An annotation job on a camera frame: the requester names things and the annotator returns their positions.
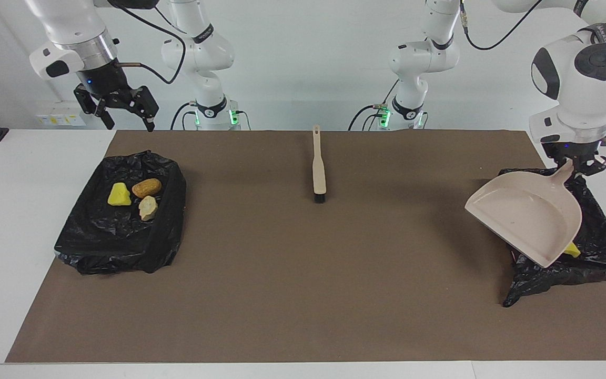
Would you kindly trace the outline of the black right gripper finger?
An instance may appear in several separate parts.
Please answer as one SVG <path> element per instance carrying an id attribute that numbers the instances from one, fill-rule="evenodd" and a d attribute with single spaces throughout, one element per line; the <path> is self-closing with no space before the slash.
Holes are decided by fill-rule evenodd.
<path id="1" fill-rule="evenodd" d="M 140 86 L 137 89 L 132 89 L 130 95 L 132 96 L 130 112 L 141 118 L 148 132 L 153 132 L 155 129 L 154 120 L 159 111 L 159 106 L 149 88 Z"/>
<path id="2" fill-rule="evenodd" d="M 108 130 L 112 130 L 115 127 L 115 122 L 108 112 L 106 101 L 103 98 L 99 98 L 98 103 L 95 103 L 93 96 L 87 91 L 84 84 L 78 84 L 75 87 L 74 95 L 86 115 L 98 117 Z"/>

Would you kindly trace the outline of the beige plastic dustpan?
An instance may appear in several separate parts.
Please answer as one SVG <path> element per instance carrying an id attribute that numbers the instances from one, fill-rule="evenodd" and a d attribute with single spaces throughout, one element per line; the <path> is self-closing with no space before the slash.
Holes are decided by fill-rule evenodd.
<path id="1" fill-rule="evenodd" d="M 557 261 L 582 224 L 582 209 L 565 182 L 572 161 L 548 176 L 527 171 L 499 175 L 474 192 L 464 208 L 541 268 Z"/>

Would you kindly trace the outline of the brown bread bun toy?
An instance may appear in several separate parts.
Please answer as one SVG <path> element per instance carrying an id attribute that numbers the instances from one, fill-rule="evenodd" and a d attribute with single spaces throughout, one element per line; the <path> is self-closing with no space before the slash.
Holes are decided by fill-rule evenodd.
<path id="1" fill-rule="evenodd" d="M 156 196 L 161 190 L 162 182 L 156 178 L 146 179 L 132 186 L 132 193 L 140 199 L 147 196 Z"/>

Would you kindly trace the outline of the green and yellow sponge piece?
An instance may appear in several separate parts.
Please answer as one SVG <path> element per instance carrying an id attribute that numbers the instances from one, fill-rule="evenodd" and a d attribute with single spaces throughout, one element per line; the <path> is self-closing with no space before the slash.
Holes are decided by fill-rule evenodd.
<path id="1" fill-rule="evenodd" d="M 123 182 L 116 182 L 111 187 L 108 195 L 107 204 L 110 206 L 130 206 L 132 199 L 127 185 Z"/>

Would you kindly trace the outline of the orange striped croissant toy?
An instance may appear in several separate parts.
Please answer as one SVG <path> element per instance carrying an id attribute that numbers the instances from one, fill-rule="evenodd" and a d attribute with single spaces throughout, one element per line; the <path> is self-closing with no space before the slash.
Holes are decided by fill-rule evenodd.
<path id="1" fill-rule="evenodd" d="M 139 202 L 139 216 L 143 222 L 151 221 L 158 211 L 158 202 L 153 196 L 145 196 Z"/>

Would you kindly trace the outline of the beige hand brush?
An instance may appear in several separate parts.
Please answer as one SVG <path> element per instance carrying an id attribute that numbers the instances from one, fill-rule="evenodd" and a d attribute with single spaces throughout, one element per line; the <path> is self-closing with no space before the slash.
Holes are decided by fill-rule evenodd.
<path id="1" fill-rule="evenodd" d="M 325 166 L 321 151 L 321 128 L 314 125 L 313 130 L 314 156 L 312 160 L 312 179 L 314 187 L 314 201 L 317 204 L 326 202 L 327 183 Z"/>

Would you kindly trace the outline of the left black garbage bag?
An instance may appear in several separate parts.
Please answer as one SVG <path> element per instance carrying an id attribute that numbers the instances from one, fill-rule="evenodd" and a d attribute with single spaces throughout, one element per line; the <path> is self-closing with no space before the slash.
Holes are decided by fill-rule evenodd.
<path id="1" fill-rule="evenodd" d="M 503 307 L 514 305 L 524 296 L 544 293 L 553 286 L 606 281 L 606 215 L 584 177 L 567 180 L 565 187 L 582 208 L 582 224 L 574 239 L 579 257 L 563 254 L 548 268 L 541 268 L 507 243 L 513 278 Z"/>

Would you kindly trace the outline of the black garbage bag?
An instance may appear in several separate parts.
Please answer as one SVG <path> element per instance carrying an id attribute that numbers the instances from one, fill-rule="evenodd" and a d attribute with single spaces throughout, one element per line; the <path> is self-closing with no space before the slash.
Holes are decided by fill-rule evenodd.
<path id="1" fill-rule="evenodd" d="M 142 199 L 132 186 L 146 179 L 162 182 L 154 198 L 158 211 L 151 221 L 139 216 Z M 111 187 L 123 182 L 130 191 L 130 206 L 107 204 Z M 75 202 L 55 244 L 58 259 L 81 274 L 144 271 L 153 273 L 171 264 L 181 241 L 187 182 L 180 166 L 159 154 L 145 151 L 104 158 Z"/>
<path id="2" fill-rule="evenodd" d="M 503 307 L 514 305 L 524 296 L 544 293 L 553 286 L 606 281 L 606 215 L 584 177 L 567 180 L 565 187 L 582 208 L 582 224 L 574 239 L 579 257 L 563 254 L 548 268 L 541 268 L 507 243 L 513 278 Z"/>

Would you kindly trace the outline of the right black garbage bag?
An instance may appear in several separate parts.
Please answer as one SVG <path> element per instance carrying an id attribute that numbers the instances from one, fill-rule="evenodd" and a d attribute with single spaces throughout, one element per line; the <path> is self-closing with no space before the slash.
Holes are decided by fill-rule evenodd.
<path id="1" fill-rule="evenodd" d="M 162 182 L 154 198 L 158 211 L 151 221 L 139 216 L 142 199 L 132 186 L 146 179 Z M 107 204 L 111 187 L 123 182 L 130 191 L 130 206 Z M 144 271 L 153 273 L 171 264 L 181 241 L 187 182 L 180 166 L 159 154 L 145 151 L 104 158 L 75 202 L 55 244 L 58 259 L 81 274 Z"/>

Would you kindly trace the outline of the brown paper table mat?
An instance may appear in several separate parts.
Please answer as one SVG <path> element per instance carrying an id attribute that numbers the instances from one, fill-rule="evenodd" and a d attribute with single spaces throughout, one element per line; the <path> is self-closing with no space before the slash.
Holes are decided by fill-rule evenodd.
<path id="1" fill-rule="evenodd" d="M 182 243 L 153 274 L 54 261 L 8 362 L 606 360 L 606 282 L 502 307 L 504 242 L 464 205 L 503 168 L 541 167 L 525 132 L 119 131 L 187 179 Z"/>

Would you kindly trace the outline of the white wall outlet box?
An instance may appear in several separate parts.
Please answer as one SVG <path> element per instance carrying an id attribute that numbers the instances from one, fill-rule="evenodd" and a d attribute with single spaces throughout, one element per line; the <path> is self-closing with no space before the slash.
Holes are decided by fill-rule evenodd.
<path id="1" fill-rule="evenodd" d="M 34 115 L 37 123 L 52 128 L 85 128 L 84 112 L 77 103 L 44 103 Z"/>

